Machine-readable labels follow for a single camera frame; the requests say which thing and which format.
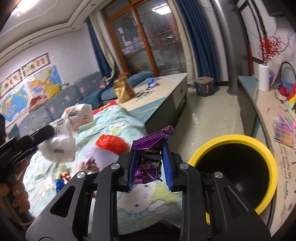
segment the purple snack bag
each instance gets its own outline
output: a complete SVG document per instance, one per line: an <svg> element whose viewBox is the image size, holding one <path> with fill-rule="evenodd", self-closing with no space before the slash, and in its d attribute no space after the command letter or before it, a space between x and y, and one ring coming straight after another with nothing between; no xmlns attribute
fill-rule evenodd
<svg viewBox="0 0 296 241"><path fill-rule="evenodd" d="M161 144L163 139L168 142L173 132L174 128L168 126L161 131L133 142L133 148L135 150L141 150L141 157L136 166L134 184L146 184L161 180Z"/></svg>

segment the sofa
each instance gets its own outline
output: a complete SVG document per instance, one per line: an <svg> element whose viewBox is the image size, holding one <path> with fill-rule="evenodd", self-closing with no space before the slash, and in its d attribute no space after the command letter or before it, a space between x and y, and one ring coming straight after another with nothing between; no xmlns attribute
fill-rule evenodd
<svg viewBox="0 0 296 241"><path fill-rule="evenodd" d="M153 77L151 71L141 72L128 78L128 83L135 87L147 78ZM95 110L104 103L117 99L113 91L113 80L103 89L101 85L102 75L100 72L82 77L63 89L60 93L49 99L44 106L30 112L19 124L19 135L32 134L36 130L48 125L60 118L64 110L76 104L90 104Z"/></svg>

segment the human hand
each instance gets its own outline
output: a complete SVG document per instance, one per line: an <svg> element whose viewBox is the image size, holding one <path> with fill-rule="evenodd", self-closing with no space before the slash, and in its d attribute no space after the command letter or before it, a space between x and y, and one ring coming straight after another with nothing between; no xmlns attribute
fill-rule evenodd
<svg viewBox="0 0 296 241"><path fill-rule="evenodd" d="M15 184L0 183L0 206L4 210L5 214L12 220L13 215L6 205L3 197L7 196L9 194L9 191L12 190L12 194L15 197L12 203L13 207L18 207L20 213L26 212L30 209L28 193L25 191L25 186L22 181L19 180L27 165L28 161L24 161L18 165L19 169L14 173L17 180Z"/></svg>

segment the yellow rim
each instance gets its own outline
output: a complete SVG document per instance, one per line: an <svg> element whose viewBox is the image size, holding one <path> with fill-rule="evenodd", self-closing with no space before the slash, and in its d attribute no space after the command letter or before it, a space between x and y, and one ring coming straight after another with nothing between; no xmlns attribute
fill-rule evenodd
<svg viewBox="0 0 296 241"><path fill-rule="evenodd" d="M261 203L256 207L255 211L260 214L263 212L264 209L268 206L271 202L274 193L276 191L277 180L278 180L278 171L276 167L276 161L270 150L260 141L256 140L255 138L244 136L244 135L226 135L217 137L213 140L208 141L204 145L202 145L190 158L188 164L196 167L199 160L210 150L214 149L217 146L223 144L230 144L230 143L238 143L247 145L257 152L263 157L266 162L268 171L269 171L269 183L267 192Z"/></svg>

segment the window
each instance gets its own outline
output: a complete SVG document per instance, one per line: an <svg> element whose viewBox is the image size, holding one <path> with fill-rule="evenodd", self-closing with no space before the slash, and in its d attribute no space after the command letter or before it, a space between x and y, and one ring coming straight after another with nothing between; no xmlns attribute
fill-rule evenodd
<svg viewBox="0 0 296 241"><path fill-rule="evenodd" d="M166 0L116 0L104 14L126 72L186 72L179 31Z"/></svg>

